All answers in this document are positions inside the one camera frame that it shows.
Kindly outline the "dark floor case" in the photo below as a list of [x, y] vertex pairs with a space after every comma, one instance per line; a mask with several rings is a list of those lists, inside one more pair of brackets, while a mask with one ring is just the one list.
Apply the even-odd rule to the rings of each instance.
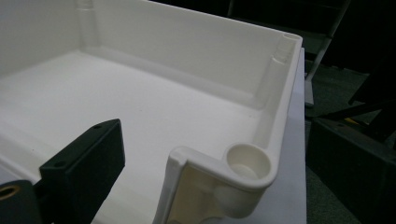
[[396, 224], [396, 150], [343, 123], [313, 119], [305, 159], [362, 224]]

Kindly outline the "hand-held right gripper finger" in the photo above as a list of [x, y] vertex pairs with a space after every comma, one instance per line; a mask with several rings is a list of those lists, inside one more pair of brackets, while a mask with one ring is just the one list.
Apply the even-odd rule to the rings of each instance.
[[39, 167], [45, 224], [91, 224], [125, 166], [121, 122], [92, 126]]

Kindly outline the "white plastic box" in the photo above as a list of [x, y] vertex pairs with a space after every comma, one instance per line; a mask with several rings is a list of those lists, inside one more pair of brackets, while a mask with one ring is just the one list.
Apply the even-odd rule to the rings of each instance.
[[152, 224], [188, 147], [262, 177], [255, 211], [290, 222], [278, 175], [302, 39], [148, 0], [0, 0], [0, 168], [36, 181], [92, 125], [119, 119], [126, 165], [94, 224]]

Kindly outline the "white metal stand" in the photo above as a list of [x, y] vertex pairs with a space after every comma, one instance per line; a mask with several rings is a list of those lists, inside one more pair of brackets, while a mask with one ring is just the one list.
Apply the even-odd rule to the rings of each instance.
[[344, 18], [347, 9], [350, 5], [351, 0], [342, 0], [342, 5], [340, 7], [337, 7], [337, 14], [336, 17], [334, 18], [332, 22], [332, 26], [330, 27], [329, 31], [326, 33], [326, 35], [323, 37], [323, 40], [319, 46], [318, 53], [315, 56], [315, 60], [312, 63], [312, 66], [310, 70], [305, 74], [304, 78], [304, 104], [307, 107], [313, 107], [314, 106], [314, 92], [313, 92], [313, 78], [315, 73], [318, 70], [318, 67], [327, 51], [329, 48], [330, 44], [332, 43], [332, 40], [334, 38], [334, 35]]

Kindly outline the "white table sheet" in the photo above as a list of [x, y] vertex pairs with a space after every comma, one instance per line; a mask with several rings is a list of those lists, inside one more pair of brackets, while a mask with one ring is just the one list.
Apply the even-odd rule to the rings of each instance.
[[223, 224], [306, 224], [304, 138], [304, 49], [301, 49], [277, 178], [249, 217], [223, 220]]

